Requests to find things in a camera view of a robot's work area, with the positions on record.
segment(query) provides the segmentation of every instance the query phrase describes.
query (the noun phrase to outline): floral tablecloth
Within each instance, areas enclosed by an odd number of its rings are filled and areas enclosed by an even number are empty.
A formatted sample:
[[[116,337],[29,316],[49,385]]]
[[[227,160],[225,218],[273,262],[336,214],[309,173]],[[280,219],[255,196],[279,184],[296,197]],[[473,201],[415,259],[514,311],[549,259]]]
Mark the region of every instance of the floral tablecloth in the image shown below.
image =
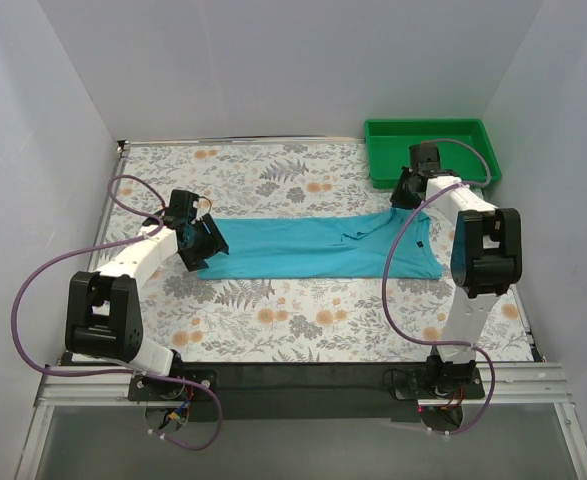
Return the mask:
[[[225,144],[131,148],[124,172],[168,201],[182,188],[206,196],[214,218],[351,216],[389,207],[389,192],[368,180],[362,144]],[[132,181],[121,199],[157,211],[157,199]],[[207,200],[201,200],[208,209]],[[452,302],[453,226],[437,210],[430,239],[445,265],[439,281],[393,279],[391,312],[407,333],[439,338]],[[115,207],[104,241],[133,236],[141,220]],[[101,258],[104,263],[114,251]],[[199,280],[175,255],[141,292],[145,335],[186,361],[422,361],[429,353],[399,338],[384,319],[379,279]],[[512,293],[489,316],[480,344],[496,361],[532,360]]]

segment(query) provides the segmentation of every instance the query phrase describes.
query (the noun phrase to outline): green plastic bin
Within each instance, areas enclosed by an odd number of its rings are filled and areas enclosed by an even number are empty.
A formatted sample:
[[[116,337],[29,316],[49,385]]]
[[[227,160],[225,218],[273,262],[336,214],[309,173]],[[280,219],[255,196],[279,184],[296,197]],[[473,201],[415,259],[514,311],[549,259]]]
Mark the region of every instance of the green plastic bin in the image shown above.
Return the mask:
[[[409,166],[409,147],[424,140],[454,138],[474,147],[486,159],[491,183],[502,178],[491,141],[481,120],[372,119],[364,123],[366,148],[373,188],[395,188],[402,166]],[[462,180],[482,182],[484,167],[471,152],[452,143],[438,144],[442,168],[456,172]]]

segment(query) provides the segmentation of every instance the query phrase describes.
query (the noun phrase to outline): wire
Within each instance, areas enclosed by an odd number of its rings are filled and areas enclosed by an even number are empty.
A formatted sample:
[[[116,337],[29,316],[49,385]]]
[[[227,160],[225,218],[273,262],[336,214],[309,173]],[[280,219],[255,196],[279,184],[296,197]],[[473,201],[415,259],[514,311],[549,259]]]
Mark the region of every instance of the wire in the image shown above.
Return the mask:
[[[200,198],[203,198],[204,200],[209,202],[209,210],[208,210],[208,212],[206,212],[204,214],[204,215],[208,215],[209,213],[211,213],[211,210],[213,209],[213,202],[211,200],[209,200],[208,198],[206,198],[204,195],[200,195]]]
[[[190,408],[190,403],[191,403],[191,399],[193,398],[193,389],[191,389],[191,394],[189,395],[188,393],[186,394],[186,398],[184,399],[184,401],[182,402],[182,405],[180,405],[179,407],[177,407],[173,413],[182,413],[182,410],[184,410],[185,407],[189,407]]]
[[[460,389],[460,399],[457,401],[457,403],[455,404],[455,406],[453,408],[457,408],[460,405],[462,405],[462,400],[464,400],[464,387],[462,387]]]
[[[171,412],[170,412],[170,411],[167,411],[167,412],[164,414],[164,418],[162,419],[162,423],[160,423],[160,426],[159,426],[159,427],[157,427],[157,429],[158,429],[158,430],[164,430],[164,428],[165,428],[165,427],[166,427],[166,426],[167,426],[169,423],[171,423],[171,419],[169,418],[169,415],[170,415],[170,414],[171,414]]]
[[[429,206],[435,200],[446,195],[448,192],[455,190],[456,188],[460,188],[460,187],[464,187],[464,186],[475,186],[475,187],[483,188],[483,187],[488,186],[491,183],[491,170],[489,169],[489,166],[486,163],[486,160],[477,150],[475,150],[470,145],[467,145],[466,143],[461,142],[459,140],[455,140],[453,138],[436,138],[434,140],[427,140],[422,143],[440,143],[440,142],[455,143],[457,145],[460,145],[460,146],[466,148],[471,153],[473,153],[480,160],[482,165],[484,166],[484,170],[486,172],[486,180],[484,182],[465,181],[465,182],[459,182],[459,183],[454,183],[452,185],[449,185],[449,186],[443,188],[442,190],[440,190],[439,192],[437,192],[436,194],[434,194],[429,199],[422,202],[413,211],[413,213],[411,213],[411,215],[406,220],[406,222],[404,222],[404,225],[402,225],[402,228],[400,229],[397,236],[395,237],[395,240],[393,241],[393,244],[391,245],[391,249],[389,250],[388,256],[386,257],[386,263],[384,265],[384,273],[382,275],[382,308],[384,310],[384,316],[386,317],[386,320],[388,321],[391,328],[395,331],[395,333],[397,333],[404,340],[415,343],[417,345],[424,345],[424,346],[429,346],[429,347],[438,347],[438,346],[469,347],[469,348],[471,348],[471,350],[478,352],[480,355],[482,355],[486,359],[486,362],[489,365],[489,370],[491,371],[491,386],[489,387],[489,393],[486,395],[486,400],[484,401],[482,408],[480,408],[480,411],[477,413],[477,415],[475,417],[473,417],[473,419],[471,419],[471,421],[469,423],[467,423],[463,427],[460,427],[459,429],[457,429],[453,432],[448,432],[448,431],[442,432],[439,430],[433,430],[434,432],[439,433],[441,435],[449,435],[449,434],[456,435],[459,433],[464,433],[467,430],[469,430],[471,427],[473,427],[473,425],[475,425],[482,418],[482,416],[486,412],[486,409],[488,408],[489,404],[491,403],[491,399],[493,398],[493,392],[495,391],[495,368],[493,366],[493,362],[491,361],[491,358],[489,357],[489,355],[482,348],[478,347],[477,345],[473,345],[470,342],[464,342],[461,340],[428,341],[428,340],[421,340],[419,338],[415,338],[415,337],[411,337],[410,335],[407,335],[397,326],[397,324],[393,320],[393,317],[391,316],[391,311],[389,310],[389,304],[388,304],[388,294],[387,294],[387,284],[388,284],[388,280],[389,280],[389,271],[391,269],[391,263],[393,261],[393,255],[395,254],[395,250],[397,249],[397,246],[400,243],[400,240],[402,239],[402,237],[406,233],[408,226],[415,219],[415,217],[417,217],[422,210],[424,210],[427,206]],[[422,431],[422,429],[420,429],[420,428],[415,428],[415,427],[411,427],[411,426],[397,425],[396,428],[405,428],[408,430]]]
[[[154,228],[150,233],[148,233],[148,236],[156,235],[164,227],[164,223],[162,222],[162,218],[159,217],[158,215],[154,215],[154,214],[146,213],[146,212],[141,212],[141,211],[136,210],[132,207],[129,207],[128,205],[122,203],[117,198],[117,194],[113,192],[113,185],[115,184],[115,182],[122,180],[122,179],[130,179],[130,180],[136,181],[136,182],[144,185],[147,189],[149,189],[149,191],[151,193],[153,193],[160,200],[160,202],[162,204],[162,208],[166,208],[166,202],[164,201],[164,198],[162,197],[162,195],[159,194],[159,192],[157,190],[155,190],[147,182],[145,182],[141,178],[135,177],[133,175],[116,175],[115,177],[111,178],[107,184],[107,193],[108,193],[109,197],[120,208],[126,210],[127,212],[133,213],[135,215],[140,215],[142,217],[152,218],[158,222],[157,227]],[[17,328],[17,314],[18,314],[18,310],[20,308],[20,302],[22,301],[22,298],[24,297],[24,293],[26,292],[26,289],[47,268],[49,268],[49,267],[51,267],[51,266],[55,265],[56,263],[59,263],[63,260],[77,257],[78,255],[83,255],[85,253],[91,253],[91,252],[97,252],[100,250],[106,250],[108,248],[131,245],[136,242],[141,242],[145,238],[147,238],[147,237],[146,236],[138,236],[138,237],[133,237],[133,238],[129,238],[126,240],[119,240],[117,242],[106,243],[103,245],[96,245],[93,247],[81,248],[79,250],[74,250],[69,253],[64,253],[62,255],[59,255],[59,256],[53,258],[52,260],[49,260],[46,263],[44,263],[43,265],[41,265],[40,267],[35,269],[35,271],[33,273],[31,273],[26,278],[24,283],[18,289],[17,294],[15,295],[15,300],[13,300],[13,307],[11,309],[11,338],[13,339],[13,345],[15,345],[15,349],[17,350],[18,355],[24,361],[24,363],[26,363],[33,370],[40,372],[43,375],[50,375],[53,377],[91,377],[91,376],[95,376],[95,375],[104,375],[104,374],[108,374],[108,373],[138,373],[138,372],[135,372],[134,370],[122,369],[122,368],[106,368],[106,369],[94,370],[94,371],[90,371],[90,372],[89,371],[69,372],[69,371],[60,371],[58,369],[53,370],[49,367],[42,367],[41,365],[38,365],[37,363],[35,363],[35,361],[31,357],[29,357],[28,353],[26,353],[26,350],[24,349],[24,346],[22,345],[22,341],[20,340],[20,336],[19,336],[19,332],[18,332],[18,328]],[[202,445],[195,445],[194,446],[194,445],[189,445],[189,444],[184,443],[179,440],[171,439],[168,436],[165,436],[165,438],[167,440],[175,443],[176,445],[179,445],[182,448],[186,448],[187,450],[193,450],[193,451],[204,450],[205,448],[210,446],[215,441],[217,436],[219,435],[220,430],[222,428],[222,420],[223,420],[222,405],[220,404],[220,400],[217,398],[215,393],[213,393],[211,390],[209,390],[208,388],[206,388],[205,386],[203,386],[199,383],[192,382],[192,381],[186,380],[186,379],[161,377],[159,375],[151,375],[151,374],[145,374],[145,376],[148,378],[152,378],[154,380],[160,380],[163,382],[170,382],[170,383],[181,383],[182,385],[190,386],[191,388],[199,388],[200,390],[204,391],[208,396],[210,396],[213,399],[213,402],[215,403],[215,407],[217,410],[218,417],[217,417],[217,424],[215,427],[215,431],[213,432],[213,435],[211,436],[211,438],[208,441],[206,441]]]
[[[453,400],[455,400],[455,392],[453,392],[453,394],[451,395],[451,398],[449,399],[449,401],[447,403],[445,403],[444,405],[436,405],[436,408],[439,408],[440,410],[446,410],[447,408],[449,408],[451,406],[451,404],[453,403]]]
[[[160,395],[160,397],[162,397],[164,400],[175,400],[177,397],[182,395],[182,393],[184,393],[185,390],[186,390],[186,385],[182,385],[182,388],[172,397],[167,398],[164,395]]]
[[[195,393],[195,391],[193,389],[191,389],[191,395],[189,396],[189,408],[186,411],[186,421],[189,421],[189,417],[191,416],[191,400],[193,399],[193,394]]]

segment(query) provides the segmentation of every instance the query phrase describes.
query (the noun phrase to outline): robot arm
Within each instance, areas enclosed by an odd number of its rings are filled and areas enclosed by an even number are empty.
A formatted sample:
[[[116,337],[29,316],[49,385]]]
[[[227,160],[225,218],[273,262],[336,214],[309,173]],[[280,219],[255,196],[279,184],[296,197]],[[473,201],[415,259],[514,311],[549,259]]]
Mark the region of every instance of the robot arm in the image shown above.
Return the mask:
[[[66,321],[66,348],[107,358],[134,370],[167,376],[179,356],[144,335],[139,291],[157,268],[178,253],[189,271],[207,268],[204,261],[228,245],[209,214],[197,219],[199,196],[174,190],[164,213],[164,227],[135,243],[95,272],[71,279]],[[140,236],[156,227],[144,222]]]
[[[410,148],[411,167],[402,176],[391,197],[398,208],[416,208],[422,201],[462,180],[443,170],[434,144]],[[500,209],[460,186],[436,198],[432,205],[455,225],[451,274],[456,284],[453,305],[440,340],[476,344],[488,315],[501,295],[522,275],[520,215]],[[438,346],[436,377],[470,378],[475,352],[469,347]]]

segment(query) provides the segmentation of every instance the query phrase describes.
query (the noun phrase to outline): white wall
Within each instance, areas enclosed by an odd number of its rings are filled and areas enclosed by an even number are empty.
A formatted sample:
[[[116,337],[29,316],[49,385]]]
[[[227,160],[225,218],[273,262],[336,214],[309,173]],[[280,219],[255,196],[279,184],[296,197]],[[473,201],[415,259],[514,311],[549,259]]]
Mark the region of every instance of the white wall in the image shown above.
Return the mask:
[[[93,241],[115,143],[36,0],[0,1],[0,479],[13,478],[40,375],[14,351],[9,312],[35,267]],[[63,347],[67,279],[45,274],[21,315],[40,363]]]
[[[587,0],[545,0],[484,116],[523,218],[524,306],[587,440]]]
[[[40,0],[110,132],[362,136],[480,117],[541,0]]]

